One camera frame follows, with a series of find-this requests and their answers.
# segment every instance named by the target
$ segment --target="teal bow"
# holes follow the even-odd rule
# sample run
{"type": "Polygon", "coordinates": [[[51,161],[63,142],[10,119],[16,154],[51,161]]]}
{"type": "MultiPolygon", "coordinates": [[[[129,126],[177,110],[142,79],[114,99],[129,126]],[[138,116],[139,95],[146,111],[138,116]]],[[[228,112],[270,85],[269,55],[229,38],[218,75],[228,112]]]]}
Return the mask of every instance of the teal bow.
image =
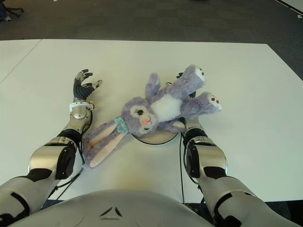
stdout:
{"type": "Polygon", "coordinates": [[[114,121],[116,125],[118,125],[118,132],[123,132],[126,135],[128,133],[128,127],[126,122],[121,117],[114,119],[114,121]]]}

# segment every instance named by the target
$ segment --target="bunny eye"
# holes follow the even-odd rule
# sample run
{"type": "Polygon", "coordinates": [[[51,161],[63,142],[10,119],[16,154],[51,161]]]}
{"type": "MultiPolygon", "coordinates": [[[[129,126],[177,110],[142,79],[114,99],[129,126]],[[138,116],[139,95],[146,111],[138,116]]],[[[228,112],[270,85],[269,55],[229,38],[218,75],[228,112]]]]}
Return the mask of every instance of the bunny eye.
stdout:
{"type": "Polygon", "coordinates": [[[144,113],[143,110],[135,110],[134,112],[137,113],[138,115],[143,115],[144,113]]]}

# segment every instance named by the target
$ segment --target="white belly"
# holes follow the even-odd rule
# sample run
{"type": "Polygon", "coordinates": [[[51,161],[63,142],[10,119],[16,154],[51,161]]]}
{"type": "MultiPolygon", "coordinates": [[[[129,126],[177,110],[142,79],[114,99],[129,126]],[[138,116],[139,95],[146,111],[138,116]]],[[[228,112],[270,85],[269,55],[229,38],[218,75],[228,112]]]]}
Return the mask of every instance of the white belly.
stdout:
{"type": "Polygon", "coordinates": [[[151,105],[151,109],[157,115],[159,122],[166,122],[175,119],[180,115],[182,100],[176,99],[169,94],[151,105]]]}

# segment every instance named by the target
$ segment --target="tabletop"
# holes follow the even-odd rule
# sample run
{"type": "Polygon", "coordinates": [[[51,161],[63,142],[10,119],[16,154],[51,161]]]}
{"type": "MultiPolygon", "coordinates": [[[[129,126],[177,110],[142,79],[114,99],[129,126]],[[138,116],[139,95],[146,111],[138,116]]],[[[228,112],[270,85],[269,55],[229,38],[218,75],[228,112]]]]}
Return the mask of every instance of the tabletop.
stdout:
{"type": "Polygon", "coordinates": [[[41,40],[6,40],[0,42],[0,83],[41,40]]]}
{"type": "MultiPolygon", "coordinates": [[[[303,199],[303,82],[266,44],[42,40],[0,84],[0,183],[24,175],[34,150],[66,125],[78,71],[94,73],[88,82],[103,80],[89,97],[96,105],[92,130],[119,116],[132,97],[144,96],[152,72],[164,85],[189,64],[205,72],[197,93],[210,91],[223,105],[200,122],[225,152],[228,175],[265,201],[303,199]]],[[[129,138],[61,199],[124,188],[181,201],[179,139],[150,146],[129,138]]],[[[79,168],[78,158],[74,174],[79,168]]],[[[183,182],[185,201],[200,202],[184,171],[183,182]]]]}

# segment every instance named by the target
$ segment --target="bunny face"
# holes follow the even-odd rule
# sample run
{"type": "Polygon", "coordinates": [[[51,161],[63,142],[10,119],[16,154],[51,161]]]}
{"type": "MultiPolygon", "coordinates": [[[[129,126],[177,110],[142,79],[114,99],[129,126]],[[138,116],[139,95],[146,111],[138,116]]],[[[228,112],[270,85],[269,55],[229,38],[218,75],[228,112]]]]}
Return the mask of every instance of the bunny face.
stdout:
{"type": "Polygon", "coordinates": [[[131,134],[141,137],[154,132],[158,126],[156,114],[146,99],[136,97],[127,102],[121,113],[131,134]]]}

